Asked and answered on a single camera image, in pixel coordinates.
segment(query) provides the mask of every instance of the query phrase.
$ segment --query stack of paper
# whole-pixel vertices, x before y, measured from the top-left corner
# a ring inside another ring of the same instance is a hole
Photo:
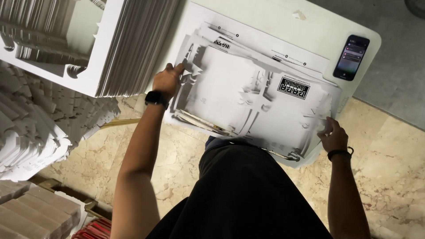
[[[341,89],[322,76],[329,60],[194,3],[187,13],[166,120],[304,164],[337,112]]]
[[[3,0],[0,60],[92,97],[137,95],[149,83],[177,5]]]
[[[6,62],[0,79],[0,179],[29,179],[120,113],[114,98],[92,98]]]

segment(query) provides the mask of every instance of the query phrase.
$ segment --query phone screen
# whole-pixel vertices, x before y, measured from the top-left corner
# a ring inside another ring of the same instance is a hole
[[[368,45],[369,39],[351,35],[347,39],[334,76],[344,80],[353,80]]]

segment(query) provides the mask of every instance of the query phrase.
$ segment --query brown cardboard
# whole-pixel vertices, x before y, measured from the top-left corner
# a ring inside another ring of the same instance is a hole
[[[5,202],[2,206],[48,230],[50,232],[50,238],[59,238],[60,235],[62,235],[60,230],[61,224],[51,220],[16,199]]]
[[[49,231],[0,205],[0,225],[28,239],[48,239]]]
[[[46,203],[43,200],[40,200],[29,194],[25,194],[22,197],[18,198],[17,200],[31,207],[32,209],[40,212],[44,216],[52,219],[53,221],[61,224],[62,225],[61,231],[67,231],[75,226],[75,225],[72,225],[71,215],[55,208],[54,206]]]
[[[10,180],[0,180],[0,204],[11,199],[20,197],[29,189],[30,182],[12,182]]]
[[[28,237],[24,237],[19,233],[16,233],[2,225],[0,225],[0,238],[1,239],[28,239]]]
[[[25,192],[25,194],[29,194],[38,199],[41,199],[46,203],[54,206],[55,208],[62,210],[72,216],[76,213],[79,213],[80,211],[80,205],[71,202],[70,200],[56,195],[52,192],[49,192],[44,188],[34,187]]]

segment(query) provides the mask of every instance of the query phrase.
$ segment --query left hand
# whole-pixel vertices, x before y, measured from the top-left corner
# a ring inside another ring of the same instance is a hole
[[[177,79],[183,70],[184,66],[181,63],[176,67],[168,63],[163,71],[153,77],[152,90],[161,92],[169,102],[176,93]]]

